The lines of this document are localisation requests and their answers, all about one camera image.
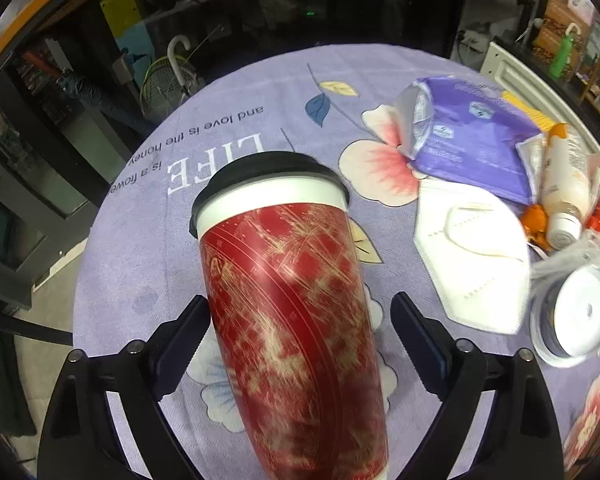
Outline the red paper coffee cup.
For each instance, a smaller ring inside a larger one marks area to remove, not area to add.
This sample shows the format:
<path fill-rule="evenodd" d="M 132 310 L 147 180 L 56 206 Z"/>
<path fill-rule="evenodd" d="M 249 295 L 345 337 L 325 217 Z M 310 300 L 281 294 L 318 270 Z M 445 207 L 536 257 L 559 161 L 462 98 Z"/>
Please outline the red paper coffee cup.
<path fill-rule="evenodd" d="M 388 470 L 349 202 L 315 158 L 272 151 L 230 162 L 193 203 L 216 340 L 272 479 L 381 479 Z"/>

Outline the white orange drink bottle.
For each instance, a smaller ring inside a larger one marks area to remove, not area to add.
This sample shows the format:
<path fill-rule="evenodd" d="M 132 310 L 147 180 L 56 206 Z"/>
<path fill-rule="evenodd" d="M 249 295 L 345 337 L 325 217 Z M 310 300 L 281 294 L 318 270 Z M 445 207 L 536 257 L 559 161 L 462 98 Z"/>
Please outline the white orange drink bottle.
<path fill-rule="evenodd" d="M 540 198 L 551 248 L 562 250 L 580 238 L 589 200 L 588 155 L 580 133 L 556 124 L 547 133 Z"/>

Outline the lavender floral tablecloth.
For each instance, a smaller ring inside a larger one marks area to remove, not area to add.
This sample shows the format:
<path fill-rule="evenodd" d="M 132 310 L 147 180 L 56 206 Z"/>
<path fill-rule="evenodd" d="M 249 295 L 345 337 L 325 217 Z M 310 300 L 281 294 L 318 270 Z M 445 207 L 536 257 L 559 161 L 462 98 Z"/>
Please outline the lavender floral tablecloth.
<path fill-rule="evenodd" d="M 203 88 L 132 156 L 100 207 L 76 286 L 74 345 L 89 356 L 117 353 L 205 294 L 189 218 L 216 170 L 255 152 L 309 154 L 343 176 L 351 216 L 363 231 L 358 254 L 388 401 L 389 478 L 396 478 L 440 405 L 391 326 L 396 292 L 407 292 L 422 314 L 484 351 L 531 348 L 527 326 L 502 336 L 448 320 L 413 243 L 419 182 L 396 150 L 396 136 L 379 128 L 385 109 L 376 108 L 392 104 L 415 79 L 438 75 L 495 87 L 470 68 L 422 51 L 346 44 L 274 56 Z M 204 478 L 265 479 L 213 339 L 160 406 Z M 562 370 L 539 362 L 571 476 L 599 451 L 600 351 Z"/>

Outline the white face mask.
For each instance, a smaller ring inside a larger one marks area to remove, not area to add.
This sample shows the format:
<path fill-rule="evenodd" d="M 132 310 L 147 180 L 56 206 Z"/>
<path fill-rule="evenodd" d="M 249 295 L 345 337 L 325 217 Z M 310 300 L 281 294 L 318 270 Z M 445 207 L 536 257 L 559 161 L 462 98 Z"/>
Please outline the white face mask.
<path fill-rule="evenodd" d="M 506 203 L 476 186 L 421 180 L 414 244 L 450 320 L 489 333 L 519 332 L 530 256 Z"/>

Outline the orange peel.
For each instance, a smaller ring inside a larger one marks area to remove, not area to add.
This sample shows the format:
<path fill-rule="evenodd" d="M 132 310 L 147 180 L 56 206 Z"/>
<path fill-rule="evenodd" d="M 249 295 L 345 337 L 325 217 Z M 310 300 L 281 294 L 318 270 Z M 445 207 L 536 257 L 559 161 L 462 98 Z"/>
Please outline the orange peel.
<path fill-rule="evenodd" d="M 519 221 L 528 242 L 543 250 L 550 250 L 550 244 L 546 240 L 548 217 L 540 204 L 528 206 L 520 215 Z"/>

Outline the purple wet wipes pack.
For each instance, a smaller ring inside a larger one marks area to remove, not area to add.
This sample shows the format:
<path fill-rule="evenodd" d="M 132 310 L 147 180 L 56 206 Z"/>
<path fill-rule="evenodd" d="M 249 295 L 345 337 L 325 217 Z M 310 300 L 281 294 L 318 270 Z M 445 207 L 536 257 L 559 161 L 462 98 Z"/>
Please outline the purple wet wipes pack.
<path fill-rule="evenodd" d="M 541 130 L 497 88 L 452 76 L 422 78 L 394 101 L 399 151 L 422 174 L 531 204 L 516 145 Z"/>

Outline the badminton racket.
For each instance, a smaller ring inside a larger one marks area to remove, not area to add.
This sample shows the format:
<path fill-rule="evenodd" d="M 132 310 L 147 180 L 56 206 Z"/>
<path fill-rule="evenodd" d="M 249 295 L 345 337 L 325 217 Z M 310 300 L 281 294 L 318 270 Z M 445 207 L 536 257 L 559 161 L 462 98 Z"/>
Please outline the badminton racket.
<path fill-rule="evenodd" d="M 163 122 L 204 85 L 186 58 L 177 55 L 175 66 L 180 70 L 184 84 L 178 82 L 169 58 L 164 56 L 148 67 L 140 87 L 140 109 L 144 117 L 156 125 Z"/>

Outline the white drawer cabinet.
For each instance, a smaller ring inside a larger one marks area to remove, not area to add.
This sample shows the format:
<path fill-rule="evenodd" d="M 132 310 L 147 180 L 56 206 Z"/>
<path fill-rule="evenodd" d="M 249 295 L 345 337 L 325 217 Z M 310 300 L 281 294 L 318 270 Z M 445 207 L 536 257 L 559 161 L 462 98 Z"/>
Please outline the white drawer cabinet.
<path fill-rule="evenodd" d="M 565 92 L 557 90 L 539 72 L 532 70 L 504 47 L 491 41 L 480 74 L 495 81 L 503 89 L 521 99 L 524 104 L 539 110 L 555 122 L 566 122 L 576 128 L 591 153 L 600 153 L 600 142 L 583 120 L 577 107 Z"/>

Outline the green water bottle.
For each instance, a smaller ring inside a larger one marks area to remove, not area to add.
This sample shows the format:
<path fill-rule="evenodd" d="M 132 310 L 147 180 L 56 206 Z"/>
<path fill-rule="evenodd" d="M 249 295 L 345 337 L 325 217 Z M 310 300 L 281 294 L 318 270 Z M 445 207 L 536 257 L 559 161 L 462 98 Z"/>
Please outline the green water bottle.
<path fill-rule="evenodd" d="M 562 72 L 565 70 L 570 61 L 574 44 L 580 35 L 580 26 L 575 22 L 571 22 L 567 26 L 565 35 L 562 37 L 562 42 L 559 45 L 554 60 L 552 64 L 550 64 L 550 69 L 548 70 L 550 76 L 555 79 L 559 79 L 562 76 Z"/>

